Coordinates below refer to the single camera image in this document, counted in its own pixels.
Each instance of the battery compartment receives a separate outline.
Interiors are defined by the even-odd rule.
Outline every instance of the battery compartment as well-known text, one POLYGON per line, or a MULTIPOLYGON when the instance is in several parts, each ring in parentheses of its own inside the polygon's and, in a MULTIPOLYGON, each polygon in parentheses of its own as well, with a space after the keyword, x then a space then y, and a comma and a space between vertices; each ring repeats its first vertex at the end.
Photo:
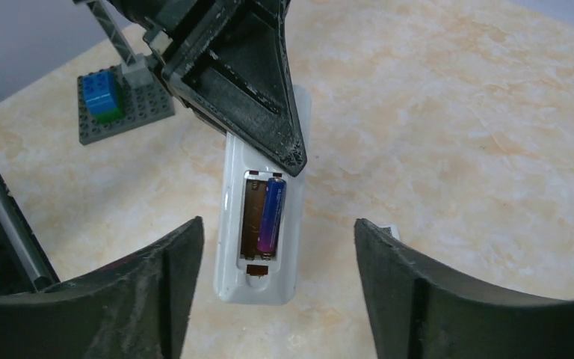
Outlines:
MULTIPOLYGON (((283 174, 260 171, 248 171, 245 174, 241 235, 239 237, 239 264, 246 268, 246 274, 255 277, 263 277, 269 273, 269 266, 277 261, 280 247, 279 227, 277 246, 273 253, 263 254, 256 249, 265 205, 267 180, 271 177, 283 177, 283 174)), ((283 215, 284 212, 281 214, 281 223, 283 222, 283 215)))

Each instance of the purple battery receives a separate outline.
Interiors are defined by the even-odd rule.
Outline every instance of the purple battery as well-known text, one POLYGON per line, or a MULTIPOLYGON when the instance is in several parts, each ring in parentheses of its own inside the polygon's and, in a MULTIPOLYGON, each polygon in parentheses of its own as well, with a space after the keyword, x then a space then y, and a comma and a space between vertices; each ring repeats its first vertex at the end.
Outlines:
POLYGON ((278 230, 280 228, 280 215, 283 213, 286 182, 284 179, 272 177, 268 179, 265 189, 265 204, 259 228, 259 241, 256 249, 262 254, 272 254, 276 250, 278 242, 278 230))

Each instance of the table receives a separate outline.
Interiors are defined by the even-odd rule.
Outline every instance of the table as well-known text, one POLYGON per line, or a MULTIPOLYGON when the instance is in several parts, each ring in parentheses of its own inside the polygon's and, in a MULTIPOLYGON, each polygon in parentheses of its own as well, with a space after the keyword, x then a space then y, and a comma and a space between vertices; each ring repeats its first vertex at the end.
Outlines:
MULTIPOLYGON (((126 29, 145 51, 141 34, 126 29)), ((0 104, 0 171, 63 280, 203 216, 183 358, 374 358, 356 218, 482 280, 574 298, 574 28, 506 1, 300 0, 287 39, 313 98, 296 297, 212 292, 224 137, 179 103, 78 143, 75 78, 119 62, 108 42, 0 104)))

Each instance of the blue toy block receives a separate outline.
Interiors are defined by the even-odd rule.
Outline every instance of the blue toy block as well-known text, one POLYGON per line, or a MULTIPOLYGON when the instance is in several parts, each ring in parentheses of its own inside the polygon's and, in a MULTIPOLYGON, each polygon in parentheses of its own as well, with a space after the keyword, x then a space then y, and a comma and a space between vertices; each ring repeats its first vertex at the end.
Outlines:
POLYGON ((109 70, 82 79, 84 104, 92 115, 121 110, 114 74, 109 70))

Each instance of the wall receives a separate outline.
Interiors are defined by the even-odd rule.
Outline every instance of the wall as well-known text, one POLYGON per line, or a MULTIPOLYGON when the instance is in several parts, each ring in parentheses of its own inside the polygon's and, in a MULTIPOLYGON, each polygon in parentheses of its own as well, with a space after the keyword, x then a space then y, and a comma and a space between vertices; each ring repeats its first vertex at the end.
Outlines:
MULTIPOLYGON (((514 1, 574 24, 574 0, 514 1)), ((71 0, 0 0, 0 101, 104 39, 89 10, 71 0)))

